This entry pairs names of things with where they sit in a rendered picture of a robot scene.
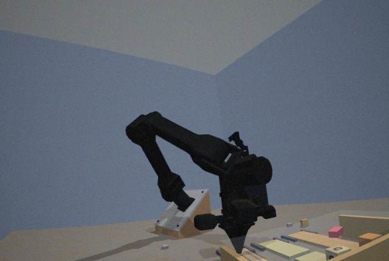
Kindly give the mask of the pink block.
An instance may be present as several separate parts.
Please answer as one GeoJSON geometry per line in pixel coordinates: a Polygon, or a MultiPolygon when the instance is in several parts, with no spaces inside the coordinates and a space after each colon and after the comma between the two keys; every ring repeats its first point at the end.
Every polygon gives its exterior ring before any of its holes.
{"type": "Polygon", "coordinates": [[[333,227],[330,231],[328,231],[329,238],[339,238],[344,233],[343,227],[333,227]]]}

